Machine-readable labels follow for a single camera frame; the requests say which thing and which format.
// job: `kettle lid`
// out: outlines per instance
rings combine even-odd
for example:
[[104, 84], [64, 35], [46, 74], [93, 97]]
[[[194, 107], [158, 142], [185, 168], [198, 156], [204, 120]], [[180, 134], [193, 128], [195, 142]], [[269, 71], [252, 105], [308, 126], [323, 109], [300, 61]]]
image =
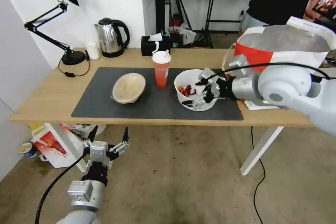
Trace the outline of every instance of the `kettle lid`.
[[107, 18], [107, 17], [99, 20], [99, 22], [98, 22], [98, 24], [100, 24], [100, 25], [110, 25], [112, 23], [113, 23], [113, 20], [110, 19], [110, 18]]

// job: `table leg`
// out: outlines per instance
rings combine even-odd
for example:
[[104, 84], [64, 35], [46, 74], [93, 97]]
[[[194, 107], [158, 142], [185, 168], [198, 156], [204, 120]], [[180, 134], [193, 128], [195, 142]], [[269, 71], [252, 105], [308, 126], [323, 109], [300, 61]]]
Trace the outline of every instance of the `table leg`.
[[271, 143], [276, 139], [284, 127], [269, 127], [264, 133], [260, 141], [257, 143], [253, 151], [250, 153], [249, 157], [246, 159], [244, 164], [241, 166], [240, 171], [243, 176], [246, 176], [248, 172], [252, 169], [255, 163], [261, 158], [263, 153], [271, 145]]
[[[77, 150], [77, 148], [68, 138], [68, 136], [66, 135], [66, 133], [64, 132], [64, 130], [61, 128], [59, 124], [45, 124], [45, 125], [48, 127], [48, 129], [51, 131], [51, 133], [55, 137], [58, 137], [59, 139], [62, 140], [60, 144], [62, 145], [62, 147], [65, 149], [67, 153], [71, 153], [75, 157], [76, 160], [82, 156], [83, 152], [80, 153]], [[77, 167], [79, 168], [81, 172], [86, 172], [87, 167], [83, 159], [77, 163]]]

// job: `electric kettle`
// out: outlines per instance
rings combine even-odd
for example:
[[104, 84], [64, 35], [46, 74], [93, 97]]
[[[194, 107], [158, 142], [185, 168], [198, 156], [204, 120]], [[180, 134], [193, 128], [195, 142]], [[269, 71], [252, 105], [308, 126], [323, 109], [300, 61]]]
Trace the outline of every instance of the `electric kettle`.
[[[118, 57], [130, 42], [130, 32], [127, 26], [120, 20], [103, 18], [94, 25], [98, 33], [98, 39], [103, 56], [108, 58]], [[126, 42], [123, 43], [119, 27], [126, 33]]]

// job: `black mat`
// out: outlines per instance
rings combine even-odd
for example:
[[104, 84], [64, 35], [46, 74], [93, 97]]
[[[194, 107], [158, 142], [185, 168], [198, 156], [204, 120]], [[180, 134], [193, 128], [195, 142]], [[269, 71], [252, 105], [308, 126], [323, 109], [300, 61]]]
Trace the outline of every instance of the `black mat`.
[[[169, 69], [166, 88], [155, 84], [153, 68], [98, 68], [79, 100], [73, 117], [189, 119], [189, 120], [242, 120], [235, 101], [218, 100], [207, 111], [195, 112], [183, 107], [174, 88], [175, 77], [186, 69]], [[138, 73], [146, 79], [146, 88], [135, 103], [119, 104], [110, 98], [115, 82], [124, 74]]]

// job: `desk lamp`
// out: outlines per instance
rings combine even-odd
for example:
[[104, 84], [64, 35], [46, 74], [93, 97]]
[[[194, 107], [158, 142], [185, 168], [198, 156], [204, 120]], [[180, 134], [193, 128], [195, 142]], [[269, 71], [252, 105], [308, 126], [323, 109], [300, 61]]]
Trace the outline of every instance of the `desk lamp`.
[[[53, 43], [55, 46], [58, 46], [59, 48], [64, 50], [64, 54], [62, 57], [62, 61], [65, 65], [76, 65], [79, 64], [81, 62], [83, 62], [86, 59], [86, 56], [83, 52], [80, 51], [73, 51], [72, 49], [70, 49], [70, 46], [67, 44], [64, 44], [62, 42], [59, 42], [57, 40], [54, 40], [50, 37], [48, 37], [47, 35], [43, 34], [42, 32], [38, 31], [37, 28], [44, 25], [45, 23], [49, 22], [50, 20], [56, 18], [57, 16], [63, 14], [64, 12], [67, 11], [68, 8], [68, 4], [66, 2], [64, 2], [64, 0], [58, 0], [59, 4], [51, 9], [50, 11], [42, 14], [41, 16], [35, 18], [34, 20], [27, 22], [24, 24], [24, 27], [28, 30], [31, 31], [33, 33], [35, 33], [36, 35], [39, 35], [40, 37], [44, 38], [45, 40], [48, 40], [50, 43]], [[71, 3], [78, 5], [80, 0], [69, 0]], [[57, 10], [58, 8], [61, 9], [61, 12], [55, 14], [52, 17], [49, 17], [47, 19], [42, 19], [44, 16], [48, 15], [49, 13]]]

